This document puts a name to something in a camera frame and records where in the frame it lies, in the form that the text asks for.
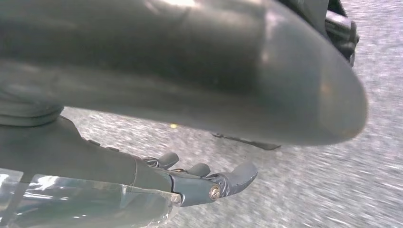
transparent plastic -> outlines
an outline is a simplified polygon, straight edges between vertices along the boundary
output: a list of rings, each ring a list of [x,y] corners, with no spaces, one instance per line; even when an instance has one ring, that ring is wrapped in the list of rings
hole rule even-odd
[[[0,169],[1,175],[9,172]],[[169,192],[45,175],[34,176],[17,196],[12,191],[21,176],[7,177],[0,186],[0,202],[19,197],[6,228],[154,228],[180,207],[180,195]],[[8,204],[0,205],[1,217]]]

bolt head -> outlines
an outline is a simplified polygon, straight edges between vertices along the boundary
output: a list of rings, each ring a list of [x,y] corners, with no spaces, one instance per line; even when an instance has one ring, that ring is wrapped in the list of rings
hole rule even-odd
[[[181,200],[182,200],[182,198],[181,198],[180,195],[172,195],[171,196],[171,202],[174,203],[174,204],[181,203]]]
[[[218,185],[214,185],[210,189],[210,199],[216,201],[220,198],[220,187]]]

metal bolt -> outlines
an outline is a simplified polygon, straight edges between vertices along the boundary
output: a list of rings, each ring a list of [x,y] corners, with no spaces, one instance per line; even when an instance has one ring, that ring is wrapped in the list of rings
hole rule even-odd
[[[172,195],[171,196],[171,202],[174,203],[174,204],[181,203],[181,200],[182,200],[182,198],[179,195]]]
[[[220,197],[220,188],[218,185],[214,185],[210,189],[210,199],[216,201],[216,200],[218,200],[219,197]]]

clear plastic cover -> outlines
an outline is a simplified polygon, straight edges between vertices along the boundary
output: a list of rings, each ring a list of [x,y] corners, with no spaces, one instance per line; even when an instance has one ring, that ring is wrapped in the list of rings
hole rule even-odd
[[[0,182],[0,217],[8,216],[7,228],[154,228],[176,214],[181,201],[169,192],[45,175],[36,175],[16,195],[19,179],[7,178]],[[12,197],[18,206],[7,215],[3,202]]]
[[[3,212],[9,206],[22,174],[19,171],[0,169],[0,227],[2,226]]]

gray pavement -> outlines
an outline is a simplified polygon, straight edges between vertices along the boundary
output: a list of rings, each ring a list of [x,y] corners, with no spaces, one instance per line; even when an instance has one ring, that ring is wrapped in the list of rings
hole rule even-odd
[[[182,209],[166,228],[403,228],[403,1],[344,1],[361,41],[355,70],[369,93],[364,133],[327,147],[266,152],[184,127],[68,108],[85,138],[139,156],[176,152],[229,171],[260,170],[242,194]]]

